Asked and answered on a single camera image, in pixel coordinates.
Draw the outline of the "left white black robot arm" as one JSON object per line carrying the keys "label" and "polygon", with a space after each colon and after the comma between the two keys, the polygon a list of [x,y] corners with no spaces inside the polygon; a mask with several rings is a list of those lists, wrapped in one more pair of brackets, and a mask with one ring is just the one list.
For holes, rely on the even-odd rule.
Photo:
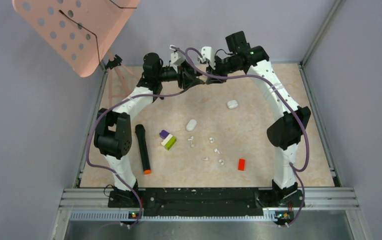
{"label": "left white black robot arm", "polygon": [[131,121],[148,105],[155,102],[162,91],[163,82],[177,81],[185,90],[202,84],[199,73],[194,72],[183,54],[171,54],[170,65],[164,66],[158,54],[151,52],[144,56],[143,73],[135,89],[124,99],[124,103],[107,111],[102,108],[94,133],[94,146],[107,160],[114,177],[114,192],[128,207],[139,201],[129,151],[132,146]]}

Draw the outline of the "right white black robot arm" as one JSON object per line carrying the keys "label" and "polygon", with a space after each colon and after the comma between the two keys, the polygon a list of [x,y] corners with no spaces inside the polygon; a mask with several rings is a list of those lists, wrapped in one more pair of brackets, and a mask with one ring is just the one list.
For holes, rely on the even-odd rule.
{"label": "right white black robot arm", "polygon": [[306,127],[311,110],[289,95],[266,51],[261,46],[251,47],[243,31],[227,36],[226,43],[229,53],[225,58],[220,58],[211,47],[202,47],[200,62],[208,64],[206,72],[210,74],[206,83],[224,83],[228,74],[243,71],[262,91],[275,120],[267,128],[267,137],[275,147],[276,159],[272,190],[262,199],[269,205],[285,206],[300,194],[293,167],[301,139],[308,138]]}

